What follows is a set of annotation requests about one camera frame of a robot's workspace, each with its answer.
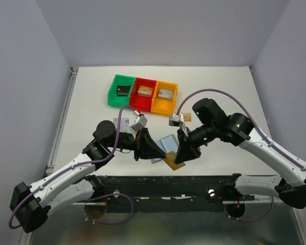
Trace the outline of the green leather card holder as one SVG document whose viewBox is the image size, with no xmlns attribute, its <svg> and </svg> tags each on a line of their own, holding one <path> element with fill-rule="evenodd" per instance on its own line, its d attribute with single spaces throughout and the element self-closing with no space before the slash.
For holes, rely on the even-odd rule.
<svg viewBox="0 0 306 245">
<path fill-rule="evenodd" d="M 171 151 L 177 153 L 179 147 L 179 142 L 173 134 L 156 140 L 155 143 L 160 147 L 160 149 L 163 150 L 165 154 Z"/>
</svg>

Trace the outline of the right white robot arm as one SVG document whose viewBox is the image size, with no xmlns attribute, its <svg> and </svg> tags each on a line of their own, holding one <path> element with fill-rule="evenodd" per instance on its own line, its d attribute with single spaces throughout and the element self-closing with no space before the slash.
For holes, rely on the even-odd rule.
<svg viewBox="0 0 306 245">
<path fill-rule="evenodd" d="M 225 196 L 236 200 L 242 195 L 265 195 L 279 198 L 285 204 L 303 209 L 306 206 L 306 162 L 266 136 L 252 120 L 241 113 L 226 115 L 212 99 L 201 99 L 192 107 L 201 127 L 189 130 L 182 114 L 172 114 L 169 124 L 178 127 L 179 146 L 175 162 L 197 159 L 200 147 L 218 138 L 253 154 L 274 171 L 275 176 L 238 175 L 225 186 Z"/>
</svg>

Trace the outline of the gold credit card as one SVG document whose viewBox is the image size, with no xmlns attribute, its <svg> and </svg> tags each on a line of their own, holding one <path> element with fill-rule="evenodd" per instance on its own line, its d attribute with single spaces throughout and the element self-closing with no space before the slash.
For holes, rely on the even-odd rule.
<svg viewBox="0 0 306 245">
<path fill-rule="evenodd" d="M 182 117 L 184 118 L 185 122 L 191 122 L 192 121 L 192 116 L 191 113 L 182 113 Z"/>
<path fill-rule="evenodd" d="M 176 153 L 174 151 L 171 151 L 169 153 L 165 154 L 165 158 L 163 159 L 163 161 L 173 170 L 178 170 L 184 166 L 186 166 L 185 163 L 176 163 L 175 162 L 176 159 Z"/>
</svg>

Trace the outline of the silver credit card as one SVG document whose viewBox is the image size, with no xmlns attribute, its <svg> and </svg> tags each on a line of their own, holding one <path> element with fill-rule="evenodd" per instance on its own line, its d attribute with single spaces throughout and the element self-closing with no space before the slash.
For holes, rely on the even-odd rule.
<svg viewBox="0 0 306 245">
<path fill-rule="evenodd" d="M 118 118 L 113 118 L 113 123 L 115 125 L 115 127 L 117 127 L 118 125 Z M 120 127 L 129 127 L 129 118 L 127 117 L 122 117 L 120 119 Z"/>
<path fill-rule="evenodd" d="M 132 133 L 132 130 L 130 127 L 121 127 L 120 133 Z"/>
</svg>

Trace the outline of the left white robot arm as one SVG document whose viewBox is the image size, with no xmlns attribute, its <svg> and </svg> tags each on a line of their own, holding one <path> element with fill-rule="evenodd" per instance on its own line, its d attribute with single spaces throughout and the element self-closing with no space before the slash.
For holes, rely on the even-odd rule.
<svg viewBox="0 0 306 245">
<path fill-rule="evenodd" d="M 63 168 L 30 185 L 21 182 L 14 187 L 9 228 L 22 228 L 30 233 L 46 222 L 50 212 L 64 204 L 87 199 L 99 201 L 103 189 L 92 173 L 114 157 L 109 148 L 130 150 L 135 160 L 165 158 L 164 151 L 151 138 L 148 128 L 142 128 L 135 134 L 118 133 L 111 121 L 104 120 L 97 125 L 93 137 L 82 152 Z"/>
</svg>

